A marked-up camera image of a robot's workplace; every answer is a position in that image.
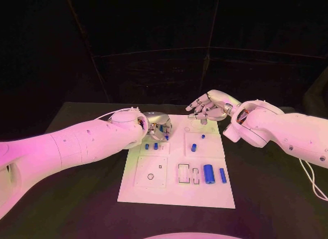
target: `dark table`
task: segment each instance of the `dark table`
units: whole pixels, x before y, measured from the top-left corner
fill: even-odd
[[[46,132],[130,106],[185,115],[185,106],[65,103]],[[218,122],[219,132],[229,119]],[[222,136],[235,209],[118,203],[127,150],[69,168],[27,191],[0,220],[4,239],[140,239],[175,232],[250,238],[328,238],[328,203],[316,198],[297,159],[274,143],[254,148]],[[328,169],[315,166],[328,195]]]

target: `blue battery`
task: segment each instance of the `blue battery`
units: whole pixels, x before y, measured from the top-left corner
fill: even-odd
[[[219,176],[221,176],[221,182],[227,183],[227,177],[225,177],[224,168],[219,168]]]
[[[205,183],[206,184],[215,183],[211,164],[204,165],[204,174],[205,174]]]
[[[195,152],[196,151],[196,144],[193,143],[191,146],[191,151]]]

